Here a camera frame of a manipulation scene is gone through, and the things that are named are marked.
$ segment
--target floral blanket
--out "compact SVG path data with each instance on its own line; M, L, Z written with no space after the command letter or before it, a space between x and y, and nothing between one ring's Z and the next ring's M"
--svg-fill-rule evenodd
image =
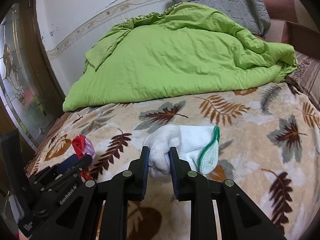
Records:
M320 207L320 114L286 83L259 88L87 107L71 114L38 154L31 173L75 154L78 135L97 153L100 181L139 158L144 138L165 124L218 125L217 167L209 179L233 179L287 239L298 239ZM190 203L171 183L149 177L142 202L129 202L128 239L190 238Z

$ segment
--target leaf-patterned blanket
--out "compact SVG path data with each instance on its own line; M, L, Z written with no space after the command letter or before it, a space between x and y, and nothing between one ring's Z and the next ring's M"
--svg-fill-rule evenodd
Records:
M320 114L286 83L74 112L47 140L32 173L74 154L87 136L97 153L90 167L111 179L139 158L147 135L165 124L218 125L218 165L209 179L233 179L288 239L298 239L320 206ZM190 203L175 200L171 183L148 179L146 198L129 202L128 239L189 239Z

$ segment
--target red plastic wrapper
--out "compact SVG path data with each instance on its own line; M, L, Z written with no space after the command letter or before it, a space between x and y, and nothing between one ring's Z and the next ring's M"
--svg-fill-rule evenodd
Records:
M76 155L78 159L81 159L85 154L89 154L92 156L92 159L95 158L96 152L94 150L94 147L91 143L91 141L83 135L78 135L73 141L72 141L72 146L76 152ZM89 173L88 167L85 168L81 173L81 177L84 178L85 181L87 180L92 180L93 178L91 177Z

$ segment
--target frosted glass panel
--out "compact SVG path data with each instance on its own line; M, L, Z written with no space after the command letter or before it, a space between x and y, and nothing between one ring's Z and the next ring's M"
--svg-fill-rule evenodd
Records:
M0 26L1 100L12 121L34 148L54 124L33 77L20 34L19 5L14 4Z

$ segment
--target decorative wall border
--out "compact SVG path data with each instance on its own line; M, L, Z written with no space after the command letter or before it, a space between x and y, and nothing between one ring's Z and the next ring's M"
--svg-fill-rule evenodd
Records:
M104 22L120 16L126 12L134 10L136 8L149 5L152 3L164 2L166 0L126 0L112 7L107 8L103 12L92 17L84 24L76 28L66 38L64 38L54 49L47 51L49 60L56 58L61 52L73 44L76 40L87 34L89 31L100 26Z

